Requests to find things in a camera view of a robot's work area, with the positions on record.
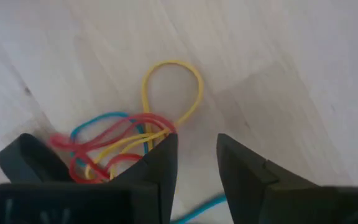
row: rubber band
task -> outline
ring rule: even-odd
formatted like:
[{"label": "rubber band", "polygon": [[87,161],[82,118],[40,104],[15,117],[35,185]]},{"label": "rubber band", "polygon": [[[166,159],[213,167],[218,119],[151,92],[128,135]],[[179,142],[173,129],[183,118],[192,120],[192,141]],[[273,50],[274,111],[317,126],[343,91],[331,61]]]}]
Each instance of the rubber band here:
[{"label": "rubber band", "polygon": [[112,159],[110,159],[110,161],[106,164],[104,171],[107,172],[111,166],[114,166],[118,162],[121,162],[121,161],[136,161],[137,162],[141,158],[143,158],[143,157],[138,154],[131,154],[131,153],[118,154],[118,155],[114,156]]},{"label": "rubber band", "polygon": [[[150,114],[143,114],[143,115],[137,115],[137,116],[131,116],[131,117],[126,117],[126,118],[123,118],[121,119],[120,121],[116,122],[115,124],[113,124],[108,130],[105,130],[105,132],[108,132],[108,131],[113,131],[115,128],[118,128],[120,124],[122,124],[123,122],[125,121],[128,121],[128,120],[131,120],[131,118],[137,118],[137,120],[132,123],[122,134],[121,136],[118,136],[117,138],[114,138],[113,140],[111,140],[110,142],[116,142],[118,140],[120,140],[123,136],[125,136],[126,133],[128,133],[130,130],[132,130],[134,127],[138,126],[139,124],[142,124],[142,123],[150,123],[150,124],[153,124],[153,125],[156,125],[159,129],[164,129],[164,127],[156,122],[154,119],[151,119],[151,118],[148,118],[148,116],[151,116],[155,119],[161,119],[161,117],[157,116],[157,115],[150,115]],[[163,121],[162,123],[165,123],[165,124],[168,124],[169,125],[169,121]],[[103,177],[106,177],[108,176],[107,172],[106,171],[103,171],[101,170],[87,155],[86,153],[87,152],[90,152],[91,150],[94,149],[93,146],[89,145],[89,142],[94,142],[94,140],[91,140],[89,142],[86,142],[84,144],[80,144],[80,145],[77,145],[77,144],[72,144],[70,145],[70,143],[67,143],[69,142],[70,140],[68,140],[67,137],[61,135],[61,134],[54,134],[50,137],[50,142],[53,146],[55,147],[65,147],[65,150],[70,150],[72,153],[74,153],[74,155],[76,153],[79,154],[79,156],[75,156],[75,161],[77,161],[79,158],[82,158],[84,160],[87,161],[87,163],[89,164],[89,166],[91,166],[93,169],[96,169],[96,173],[97,174],[101,174]],[[76,181],[76,182],[79,182],[79,183],[90,183],[89,181],[84,181],[83,179],[81,179],[80,177],[78,177],[77,175],[73,175],[74,172],[72,171],[74,169],[74,166],[70,166],[70,175],[71,177]]]},{"label": "rubber band", "polygon": [[[175,126],[177,127],[177,126],[181,125],[183,122],[185,122],[191,116],[191,114],[197,109],[197,106],[201,103],[201,100],[203,99],[204,81],[203,81],[200,73],[197,71],[197,69],[194,66],[190,65],[189,63],[182,62],[179,60],[166,60],[166,61],[155,64],[153,67],[151,67],[147,71],[146,76],[142,80],[142,105],[143,105],[144,113],[150,112],[150,103],[149,103],[149,99],[147,98],[147,92],[148,92],[147,84],[149,82],[150,76],[151,76],[151,74],[153,74],[154,71],[156,71],[156,69],[162,67],[163,65],[168,65],[168,64],[180,65],[182,67],[187,68],[196,77],[197,82],[198,82],[198,94],[197,94],[196,100],[193,103],[193,105],[190,107],[190,109],[174,123]],[[145,130],[146,130],[146,133],[152,132],[151,127],[148,124],[145,125]],[[120,153],[126,153],[131,148],[137,146],[138,144],[142,144],[144,142],[148,142],[148,147],[151,150],[152,145],[153,145],[153,140],[156,138],[159,138],[160,136],[162,136],[164,134],[167,134],[167,132],[168,132],[168,130],[166,129],[166,130],[160,131],[148,138],[137,140],[137,141],[129,144],[128,146],[126,146]],[[110,173],[114,173],[114,167],[110,170]]]},{"label": "rubber band", "polygon": [[[130,117],[127,117],[127,118],[122,118],[117,123],[124,122],[127,119],[136,119],[136,120],[138,120],[138,119],[142,119],[142,118],[155,119],[155,120],[163,123],[168,128],[168,129],[164,129],[164,130],[166,130],[166,133],[169,133],[170,131],[173,132],[173,133],[176,133],[176,129],[175,129],[174,125],[171,122],[169,122],[168,120],[166,120],[165,118],[163,118],[163,117],[161,117],[159,115],[152,114],[152,113],[137,114],[137,115],[133,115],[133,116],[130,116]],[[146,134],[138,134],[138,135],[135,135],[135,136],[131,136],[131,137],[128,137],[128,138],[121,139],[118,142],[116,142],[116,143],[110,145],[109,147],[107,147],[105,150],[103,150],[96,158],[93,159],[93,162],[95,164],[98,164],[102,159],[104,159],[108,154],[113,152],[113,150],[115,150],[117,147],[120,147],[120,146],[126,144],[129,141],[145,138],[146,140],[144,142],[146,142],[153,135],[154,134],[152,134],[152,133],[146,133]],[[87,179],[92,179],[92,176],[90,175],[90,170],[91,170],[91,167],[86,166],[86,168],[85,168],[85,177]]]},{"label": "rubber band", "polygon": [[[127,113],[124,113],[124,112],[111,112],[111,113],[105,113],[105,114],[101,114],[81,125],[79,125],[78,127],[76,127],[70,134],[70,139],[73,141],[73,143],[75,142],[76,140],[76,137],[77,135],[79,135],[79,133],[85,129],[87,126],[93,124],[93,123],[96,123],[98,121],[101,121],[103,119],[106,119],[106,118],[112,118],[112,117],[122,117],[122,118],[126,118],[128,117],[128,114]],[[136,126],[136,129],[138,130],[139,134],[143,134],[144,133],[144,130],[143,130],[143,127],[141,125],[137,125]],[[148,153],[149,151],[149,146],[147,143],[144,143],[144,153]],[[85,167],[85,163],[81,160],[81,159],[77,159],[76,160],[76,163],[77,165],[81,166],[81,167]]]}]

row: light wood floor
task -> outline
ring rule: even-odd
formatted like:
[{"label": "light wood floor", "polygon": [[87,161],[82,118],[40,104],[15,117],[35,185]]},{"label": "light wood floor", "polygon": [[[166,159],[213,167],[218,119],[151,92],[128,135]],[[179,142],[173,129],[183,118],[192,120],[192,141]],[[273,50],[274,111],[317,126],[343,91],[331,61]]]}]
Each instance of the light wood floor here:
[{"label": "light wood floor", "polygon": [[[179,129],[174,216],[222,190],[218,133],[317,184],[358,185],[354,0],[0,0],[0,150],[23,132],[140,112],[145,71],[173,58],[206,82]],[[152,108],[178,118],[196,82],[157,73]],[[231,222],[225,204],[198,220]]]}]

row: floor plank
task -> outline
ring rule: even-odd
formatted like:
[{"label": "floor plank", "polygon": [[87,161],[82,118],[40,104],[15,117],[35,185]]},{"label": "floor plank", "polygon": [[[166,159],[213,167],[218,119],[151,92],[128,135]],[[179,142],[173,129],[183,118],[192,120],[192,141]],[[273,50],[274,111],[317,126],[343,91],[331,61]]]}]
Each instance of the floor plank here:
[{"label": "floor plank", "polygon": [[[142,76],[171,58],[194,64],[206,84],[179,128],[173,216],[222,190],[220,132],[318,184],[358,185],[352,0],[0,0],[0,150],[21,131],[45,137],[141,111]],[[182,68],[151,79],[152,109],[171,119],[195,93]],[[230,220],[227,205],[198,219]]]}]

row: yellow rubber band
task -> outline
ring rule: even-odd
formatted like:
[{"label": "yellow rubber band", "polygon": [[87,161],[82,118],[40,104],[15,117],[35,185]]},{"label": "yellow rubber band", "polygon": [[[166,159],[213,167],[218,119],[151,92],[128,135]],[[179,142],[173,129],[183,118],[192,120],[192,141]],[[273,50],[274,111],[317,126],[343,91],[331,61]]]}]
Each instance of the yellow rubber band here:
[{"label": "yellow rubber band", "polygon": [[[196,77],[197,82],[198,82],[198,94],[197,94],[197,98],[194,102],[194,104],[190,107],[190,109],[181,117],[179,118],[175,123],[175,127],[178,127],[179,125],[181,125],[184,121],[186,121],[191,114],[197,109],[197,106],[201,103],[201,100],[203,99],[203,92],[204,92],[204,82],[203,79],[200,75],[200,73],[197,71],[197,69],[190,65],[189,63],[186,62],[182,62],[179,60],[166,60],[160,63],[155,64],[153,67],[151,67],[147,73],[146,76],[143,78],[142,80],[142,104],[143,104],[143,111],[144,113],[149,113],[150,112],[150,104],[149,104],[149,99],[147,98],[147,84],[149,82],[150,76],[151,74],[153,74],[153,72],[160,68],[163,65],[168,65],[168,64],[175,64],[175,65],[180,65],[182,67],[187,68],[189,71],[191,71],[193,73],[193,75]],[[131,136],[125,139],[121,139],[118,142],[115,142],[114,144],[110,145],[109,147],[107,147],[105,150],[103,150],[97,158],[94,159],[95,163],[99,163],[104,157],[106,157],[110,152],[112,152],[113,150],[115,150],[116,148],[118,148],[119,146],[132,141],[132,140],[136,140],[130,144],[128,144],[121,152],[120,154],[126,153],[128,150],[132,149],[133,147],[142,144],[143,142],[147,142],[147,144],[149,145],[149,149],[152,149],[152,141],[154,139],[157,139],[159,137],[162,137],[164,134],[167,134],[170,132],[169,129],[164,129],[158,133],[153,133],[152,129],[151,129],[151,125],[150,124],[146,124],[145,125],[145,134],[138,134],[135,136]],[[110,169],[110,178],[114,178],[114,173],[115,173],[115,167],[112,166]],[[90,175],[90,166],[87,165],[86,169],[85,169],[85,176],[87,179],[91,179],[92,176]]]}]

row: blue rubber band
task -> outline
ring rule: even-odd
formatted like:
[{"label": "blue rubber band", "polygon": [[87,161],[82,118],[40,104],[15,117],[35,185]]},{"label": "blue rubber band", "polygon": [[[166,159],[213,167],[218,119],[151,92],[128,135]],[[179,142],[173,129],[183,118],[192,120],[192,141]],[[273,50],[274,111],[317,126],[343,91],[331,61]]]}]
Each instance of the blue rubber band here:
[{"label": "blue rubber band", "polygon": [[212,198],[211,200],[206,201],[199,207],[195,208],[193,211],[191,211],[189,214],[185,215],[184,217],[181,217],[177,220],[171,221],[170,224],[185,224],[188,221],[194,219],[199,214],[205,212],[206,210],[212,208],[213,206],[225,202],[227,200],[225,194],[217,195],[216,197]]},{"label": "blue rubber band", "polygon": [[[106,119],[106,118],[112,118],[112,117],[121,117],[121,118],[127,118],[128,117],[128,114],[127,113],[124,113],[124,112],[111,112],[111,113],[105,113],[105,114],[102,114],[102,115],[99,115],[81,125],[79,125],[78,127],[76,127],[70,134],[70,139],[72,141],[75,141],[77,135],[80,133],[80,131],[82,131],[82,129],[86,128],[87,126],[95,123],[95,122],[98,122],[102,119]],[[141,124],[138,124],[136,126],[136,129],[138,130],[139,134],[144,134],[144,130],[143,130],[143,127]],[[144,143],[144,153],[148,153],[149,152],[149,147],[147,145],[147,142]],[[86,164],[79,158],[77,158],[77,160],[75,161],[79,166],[81,167],[85,167]]]}]

